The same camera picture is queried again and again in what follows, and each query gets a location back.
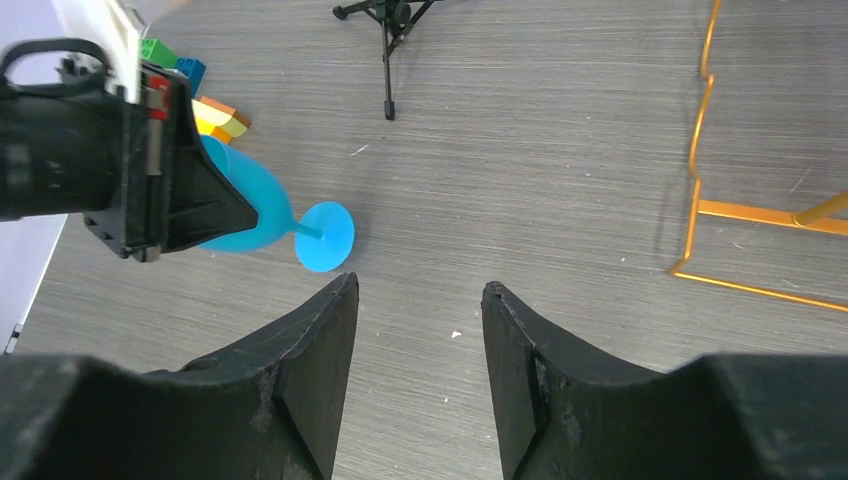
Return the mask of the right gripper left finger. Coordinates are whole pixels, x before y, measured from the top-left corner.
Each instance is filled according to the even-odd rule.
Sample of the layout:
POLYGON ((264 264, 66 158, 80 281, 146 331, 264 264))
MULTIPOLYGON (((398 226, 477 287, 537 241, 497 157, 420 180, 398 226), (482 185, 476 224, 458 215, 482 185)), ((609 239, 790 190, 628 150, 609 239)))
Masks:
POLYGON ((359 303, 352 273, 178 371, 1 361, 5 479, 328 479, 359 303))

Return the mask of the blue toy block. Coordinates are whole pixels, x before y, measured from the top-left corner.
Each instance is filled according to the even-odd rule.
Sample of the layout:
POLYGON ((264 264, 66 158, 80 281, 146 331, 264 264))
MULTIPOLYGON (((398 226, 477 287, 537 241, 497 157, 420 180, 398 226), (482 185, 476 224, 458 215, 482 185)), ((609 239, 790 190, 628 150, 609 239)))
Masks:
POLYGON ((189 80, 191 95, 196 96, 206 73, 206 65, 197 58, 179 57, 176 69, 189 80))

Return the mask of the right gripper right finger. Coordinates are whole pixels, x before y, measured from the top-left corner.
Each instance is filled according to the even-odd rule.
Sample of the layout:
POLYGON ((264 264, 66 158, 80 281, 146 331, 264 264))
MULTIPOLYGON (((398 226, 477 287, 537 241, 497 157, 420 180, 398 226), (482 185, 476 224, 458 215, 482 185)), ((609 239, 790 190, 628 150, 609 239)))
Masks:
POLYGON ((507 479, 843 479, 847 360, 710 354, 659 373, 482 295, 507 479))

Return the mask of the light yellow wooden block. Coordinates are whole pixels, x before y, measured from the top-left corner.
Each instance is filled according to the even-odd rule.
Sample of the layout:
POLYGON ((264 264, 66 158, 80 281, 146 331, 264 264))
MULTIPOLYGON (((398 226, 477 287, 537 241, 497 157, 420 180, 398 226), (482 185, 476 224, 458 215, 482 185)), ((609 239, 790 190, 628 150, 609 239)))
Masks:
POLYGON ((192 100, 193 115, 218 125, 230 133, 233 138, 244 135, 251 127, 251 121, 241 112, 209 97, 192 100))

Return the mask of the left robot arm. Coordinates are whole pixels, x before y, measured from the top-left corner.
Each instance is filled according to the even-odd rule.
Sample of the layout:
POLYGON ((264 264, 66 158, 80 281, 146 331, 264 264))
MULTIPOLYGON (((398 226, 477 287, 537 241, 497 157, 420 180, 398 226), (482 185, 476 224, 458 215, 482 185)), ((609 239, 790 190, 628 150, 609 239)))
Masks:
POLYGON ((257 225, 203 147, 183 75, 142 63, 132 102, 124 86, 108 91, 104 50, 77 38, 17 43, 1 66, 50 52, 63 56, 59 82, 1 81, 3 220, 79 213, 112 252, 140 262, 257 225))

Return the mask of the blue wine glass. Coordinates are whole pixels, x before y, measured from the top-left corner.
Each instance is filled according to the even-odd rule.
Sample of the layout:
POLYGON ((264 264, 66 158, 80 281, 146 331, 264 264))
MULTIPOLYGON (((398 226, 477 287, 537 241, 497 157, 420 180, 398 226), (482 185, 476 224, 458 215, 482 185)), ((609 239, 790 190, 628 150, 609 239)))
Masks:
POLYGON ((268 168, 212 136, 203 135, 201 141, 214 165, 258 213, 256 227, 204 242, 201 248, 249 253, 292 233, 296 256, 310 271, 329 272, 347 260, 355 242, 355 225, 343 205, 318 203, 297 221, 286 190, 268 168))

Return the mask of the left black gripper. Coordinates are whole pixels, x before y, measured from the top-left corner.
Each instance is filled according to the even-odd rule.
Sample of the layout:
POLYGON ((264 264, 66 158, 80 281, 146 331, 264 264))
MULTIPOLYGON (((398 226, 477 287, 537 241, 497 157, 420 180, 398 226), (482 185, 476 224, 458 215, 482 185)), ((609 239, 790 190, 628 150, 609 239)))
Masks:
POLYGON ((193 126, 188 79, 143 62, 140 80, 139 102, 120 110, 115 192, 105 209, 82 214, 88 231, 123 259, 153 262, 257 226, 193 126))

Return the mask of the green toy block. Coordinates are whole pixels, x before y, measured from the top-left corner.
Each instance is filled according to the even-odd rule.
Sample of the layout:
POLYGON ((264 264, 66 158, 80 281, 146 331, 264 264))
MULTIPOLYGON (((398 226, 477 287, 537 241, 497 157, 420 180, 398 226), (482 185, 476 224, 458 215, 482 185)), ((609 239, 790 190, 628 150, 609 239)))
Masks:
POLYGON ((140 54, 144 61, 166 69, 174 69, 179 58, 163 41, 149 37, 140 40, 140 54))

